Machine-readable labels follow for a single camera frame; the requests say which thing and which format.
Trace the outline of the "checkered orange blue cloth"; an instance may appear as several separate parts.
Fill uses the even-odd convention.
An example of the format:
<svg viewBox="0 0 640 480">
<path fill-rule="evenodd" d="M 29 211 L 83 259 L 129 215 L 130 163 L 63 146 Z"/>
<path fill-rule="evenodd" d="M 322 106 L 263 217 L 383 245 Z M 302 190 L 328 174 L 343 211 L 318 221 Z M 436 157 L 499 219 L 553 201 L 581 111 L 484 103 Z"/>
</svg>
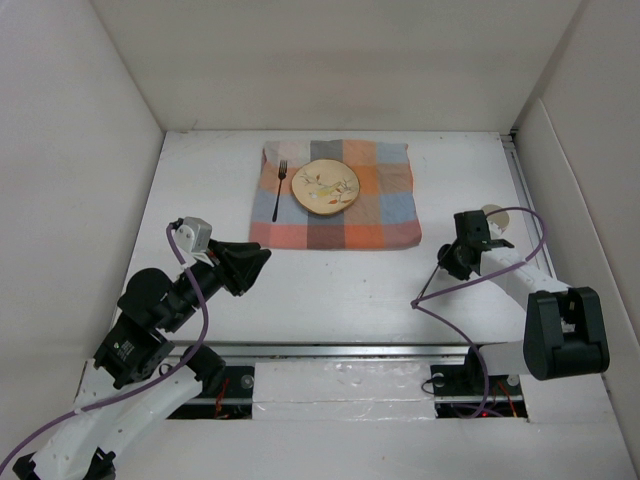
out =
<svg viewBox="0 0 640 480">
<path fill-rule="evenodd" d="M 299 168 L 318 159 L 337 160 L 355 171 L 360 193 L 343 211 L 320 216 L 294 198 Z M 288 161 L 278 218 L 271 221 L 278 165 Z M 422 229 L 414 200 L 408 145 L 361 139 L 268 141 L 254 196 L 249 240 L 264 247 L 297 250 L 386 250 L 420 244 Z"/>
</svg>

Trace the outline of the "black metal fork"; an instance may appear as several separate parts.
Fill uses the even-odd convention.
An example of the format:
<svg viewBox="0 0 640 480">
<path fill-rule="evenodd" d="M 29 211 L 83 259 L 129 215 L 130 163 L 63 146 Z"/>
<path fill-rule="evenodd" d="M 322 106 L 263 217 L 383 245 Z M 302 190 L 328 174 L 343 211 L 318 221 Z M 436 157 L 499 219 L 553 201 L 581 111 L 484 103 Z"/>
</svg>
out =
<svg viewBox="0 0 640 480">
<path fill-rule="evenodd" d="M 279 161 L 279 165 L 278 165 L 278 172 L 277 172 L 278 189 L 277 189 L 276 200 L 275 200 L 274 209 L 273 209 L 272 217 L 271 217 L 271 221 L 273 223 L 275 223 L 277 221 L 277 218 L 278 218 L 278 211 L 279 211 L 279 203 L 280 203 L 282 185 L 283 185 L 284 180 L 287 177 L 287 172 L 288 172 L 288 161 L 287 160 L 280 160 Z"/>
</svg>

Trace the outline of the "black metal spoon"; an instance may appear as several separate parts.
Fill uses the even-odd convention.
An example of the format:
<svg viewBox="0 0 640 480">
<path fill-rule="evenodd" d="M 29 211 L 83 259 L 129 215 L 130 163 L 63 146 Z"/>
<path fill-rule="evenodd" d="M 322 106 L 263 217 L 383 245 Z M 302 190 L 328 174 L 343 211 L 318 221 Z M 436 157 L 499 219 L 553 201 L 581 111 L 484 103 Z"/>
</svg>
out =
<svg viewBox="0 0 640 480">
<path fill-rule="evenodd" d="M 425 297 L 425 295 L 429 292 L 429 288 L 430 288 L 434 278 L 438 274 L 439 270 L 440 270 L 440 266 L 438 264 L 436 264 L 434 269 L 433 269 L 433 271 L 429 275 L 427 281 L 425 282 L 424 286 L 422 287 L 422 289 L 420 290 L 420 292 L 416 296 L 416 300 L 419 300 L 419 299 Z"/>
</svg>

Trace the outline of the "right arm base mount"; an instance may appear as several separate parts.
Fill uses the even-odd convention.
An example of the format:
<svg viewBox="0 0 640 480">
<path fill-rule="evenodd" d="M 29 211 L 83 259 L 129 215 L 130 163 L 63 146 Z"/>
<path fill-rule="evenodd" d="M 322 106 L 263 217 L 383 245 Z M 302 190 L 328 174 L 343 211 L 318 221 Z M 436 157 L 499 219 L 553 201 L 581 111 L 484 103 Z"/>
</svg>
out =
<svg viewBox="0 0 640 480">
<path fill-rule="evenodd" d="M 527 419 L 528 413 L 517 375 L 489 376 L 488 394 L 482 372 L 470 374 L 465 366 L 436 364 L 430 367 L 430 377 L 422 390 L 434 399 L 437 418 L 471 416 L 485 403 L 479 418 Z"/>
</svg>

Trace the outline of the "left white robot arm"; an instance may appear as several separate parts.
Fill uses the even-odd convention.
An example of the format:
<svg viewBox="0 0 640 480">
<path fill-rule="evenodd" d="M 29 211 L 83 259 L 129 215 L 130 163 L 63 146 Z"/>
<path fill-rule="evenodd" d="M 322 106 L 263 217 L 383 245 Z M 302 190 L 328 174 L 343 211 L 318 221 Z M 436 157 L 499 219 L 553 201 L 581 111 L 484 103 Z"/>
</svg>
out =
<svg viewBox="0 0 640 480">
<path fill-rule="evenodd" d="M 271 257 L 255 242 L 189 241 L 169 231 L 182 272 L 171 280 L 146 268 L 128 281 L 118 301 L 120 315 L 94 354 L 73 409 L 23 440 L 53 436 L 37 452 L 18 449 L 2 462 L 19 479 L 113 479 L 124 451 L 186 401 L 225 388 L 225 360 L 204 343 L 205 333 L 177 364 L 158 369 L 176 332 L 196 312 L 210 324 L 208 300 L 224 289 L 239 297 L 256 282 Z"/>
</svg>

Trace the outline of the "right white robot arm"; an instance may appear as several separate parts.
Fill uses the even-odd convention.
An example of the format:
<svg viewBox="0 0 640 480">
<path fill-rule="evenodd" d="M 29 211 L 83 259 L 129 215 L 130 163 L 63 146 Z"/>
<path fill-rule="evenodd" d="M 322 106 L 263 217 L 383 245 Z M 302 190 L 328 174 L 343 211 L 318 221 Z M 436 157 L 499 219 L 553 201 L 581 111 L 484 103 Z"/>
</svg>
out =
<svg viewBox="0 0 640 480">
<path fill-rule="evenodd" d="M 572 287 L 529 264 L 493 234 L 485 212 L 454 215 L 456 239 L 438 251 L 438 266 L 467 283 L 490 281 L 525 312 L 523 339 L 472 346 L 462 381 L 473 393 L 499 376 L 529 374 L 539 381 L 604 373 L 610 353 L 598 293 Z"/>
</svg>

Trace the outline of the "beige floral ceramic plate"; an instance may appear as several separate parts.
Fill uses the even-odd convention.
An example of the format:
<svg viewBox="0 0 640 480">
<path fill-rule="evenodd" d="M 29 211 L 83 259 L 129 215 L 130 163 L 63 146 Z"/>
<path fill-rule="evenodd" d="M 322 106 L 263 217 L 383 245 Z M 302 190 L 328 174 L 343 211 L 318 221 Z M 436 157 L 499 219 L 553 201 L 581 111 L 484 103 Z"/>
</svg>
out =
<svg viewBox="0 0 640 480">
<path fill-rule="evenodd" d="M 360 182 L 355 171 L 332 159 L 311 161 L 297 170 L 291 181 L 297 202 L 309 213 L 335 215 L 355 202 Z"/>
</svg>

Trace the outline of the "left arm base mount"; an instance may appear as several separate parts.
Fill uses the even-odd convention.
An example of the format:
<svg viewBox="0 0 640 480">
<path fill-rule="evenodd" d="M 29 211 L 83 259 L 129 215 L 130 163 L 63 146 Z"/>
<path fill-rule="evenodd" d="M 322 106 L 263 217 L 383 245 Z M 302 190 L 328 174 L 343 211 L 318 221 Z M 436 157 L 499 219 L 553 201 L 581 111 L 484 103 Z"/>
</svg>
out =
<svg viewBox="0 0 640 480">
<path fill-rule="evenodd" d="M 228 366 L 218 389 L 202 393 L 175 410 L 171 420 L 245 420 L 252 418 L 254 366 Z"/>
</svg>

